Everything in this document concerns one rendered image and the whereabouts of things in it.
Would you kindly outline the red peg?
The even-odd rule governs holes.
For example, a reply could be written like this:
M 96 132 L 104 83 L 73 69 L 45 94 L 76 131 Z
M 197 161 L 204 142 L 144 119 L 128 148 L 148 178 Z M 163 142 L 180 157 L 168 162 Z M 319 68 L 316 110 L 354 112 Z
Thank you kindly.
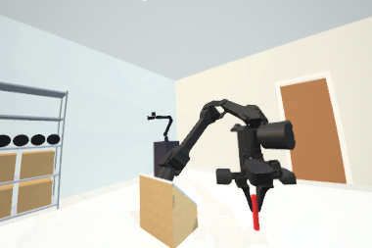
M 253 220 L 254 220 L 254 230 L 260 230 L 259 228 L 259 215 L 258 215 L 258 208 L 257 208 L 257 195 L 251 194 L 252 203 L 253 203 Z

